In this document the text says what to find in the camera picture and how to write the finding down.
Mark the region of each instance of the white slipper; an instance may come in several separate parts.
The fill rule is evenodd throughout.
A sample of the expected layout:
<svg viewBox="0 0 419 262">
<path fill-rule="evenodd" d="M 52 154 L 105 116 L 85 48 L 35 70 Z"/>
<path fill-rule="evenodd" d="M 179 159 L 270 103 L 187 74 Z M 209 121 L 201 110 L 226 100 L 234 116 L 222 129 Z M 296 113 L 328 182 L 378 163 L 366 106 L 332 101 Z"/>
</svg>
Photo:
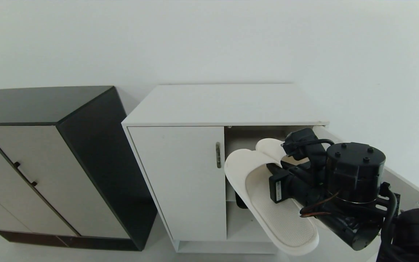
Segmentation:
<svg viewBox="0 0 419 262">
<path fill-rule="evenodd" d="M 259 151 L 233 151 L 224 165 L 228 181 L 260 223 L 268 237 L 288 255 L 305 255 L 319 243 L 318 230 L 311 218 L 301 218 L 292 199 L 275 204 L 270 198 L 268 163 L 279 160 Z"/>
<path fill-rule="evenodd" d="M 305 162 L 308 161 L 308 159 L 302 159 L 300 161 L 297 161 L 292 156 L 287 156 L 286 151 L 284 151 L 284 148 L 282 148 L 282 146 L 281 146 L 282 143 L 284 143 L 284 141 L 280 141 L 278 139 L 261 139 L 260 141 L 258 141 L 258 143 L 256 143 L 255 148 L 256 148 L 256 151 L 259 151 L 259 152 L 271 157 L 272 159 L 274 159 L 275 161 L 277 161 L 279 163 L 282 160 L 282 161 L 287 162 L 289 164 L 297 165 L 297 164 L 302 164 L 302 163 L 305 163 Z M 301 209 L 303 207 L 296 200 L 293 199 L 293 201 L 299 209 Z M 312 217 L 312 219 L 314 220 L 314 222 L 317 226 L 319 226 L 323 229 L 330 230 L 319 219 L 316 219 L 314 217 Z"/>
</svg>

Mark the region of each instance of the white wall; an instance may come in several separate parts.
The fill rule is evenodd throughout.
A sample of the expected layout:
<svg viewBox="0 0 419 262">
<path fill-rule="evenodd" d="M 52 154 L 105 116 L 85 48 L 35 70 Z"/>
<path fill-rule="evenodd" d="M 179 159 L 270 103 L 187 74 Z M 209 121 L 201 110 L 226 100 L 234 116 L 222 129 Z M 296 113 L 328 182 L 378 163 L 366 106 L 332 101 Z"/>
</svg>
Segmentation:
<svg viewBox="0 0 419 262">
<path fill-rule="evenodd" d="M 419 186 L 419 1 L 0 2 L 0 88 L 113 84 L 131 111 L 157 84 L 260 82 Z"/>
</svg>

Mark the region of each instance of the label sticker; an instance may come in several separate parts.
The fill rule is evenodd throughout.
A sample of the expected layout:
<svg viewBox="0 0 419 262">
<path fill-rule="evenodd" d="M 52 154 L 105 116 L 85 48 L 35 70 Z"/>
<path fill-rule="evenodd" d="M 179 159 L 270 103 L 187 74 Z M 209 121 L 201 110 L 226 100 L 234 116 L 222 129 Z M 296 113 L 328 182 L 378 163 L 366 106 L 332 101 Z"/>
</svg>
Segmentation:
<svg viewBox="0 0 419 262">
<path fill-rule="evenodd" d="M 276 182 L 276 201 L 282 199 L 281 181 Z"/>
</svg>

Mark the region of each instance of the cylindrical motor housing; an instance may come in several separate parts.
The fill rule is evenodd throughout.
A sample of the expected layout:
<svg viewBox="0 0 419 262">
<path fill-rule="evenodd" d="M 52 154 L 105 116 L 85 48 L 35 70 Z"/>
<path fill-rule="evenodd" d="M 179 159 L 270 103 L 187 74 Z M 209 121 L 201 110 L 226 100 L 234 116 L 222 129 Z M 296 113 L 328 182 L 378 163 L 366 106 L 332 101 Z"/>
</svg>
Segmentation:
<svg viewBox="0 0 419 262">
<path fill-rule="evenodd" d="M 372 204 L 381 186 L 385 154 L 367 144 L 340 143 L 330 146 L 326 160 L 326 188 L 338 201 L 353 205 Z"/>
</svg>

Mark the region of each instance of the black cable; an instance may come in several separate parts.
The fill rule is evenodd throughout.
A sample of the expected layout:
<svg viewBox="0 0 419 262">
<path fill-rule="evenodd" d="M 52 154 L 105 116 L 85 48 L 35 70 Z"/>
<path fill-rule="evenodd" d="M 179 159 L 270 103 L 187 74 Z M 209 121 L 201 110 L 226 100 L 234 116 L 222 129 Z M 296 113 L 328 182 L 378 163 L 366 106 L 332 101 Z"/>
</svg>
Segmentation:
<svg viewBox="0 0 419 262">
<path fill-rule="evenodd" d="M 399 257 L 392 250 L 392 236 L 391 236 L 391 223 L 394 218 L 395 211 L 397 209 L 397 198 L 394 193 L 387 188 L 385 194 L 389 197 L 389 207 L 387 207 L 386 218 L 384 219 L 383 227 L 381 229 L 381 247 L 386 255 L 388 255 L 395 262 L 409 262 Z"/>
<path fill-rule="evenodd" d="M 332 146 L 334 144 L 334 141 L 330 139 L 315 139 L 311 141 L 295 142 L 292 145 L 295 147 L 298 147 L 298 146 L 309 146 L 312 144 L 330 144 Z"/>
</svg>

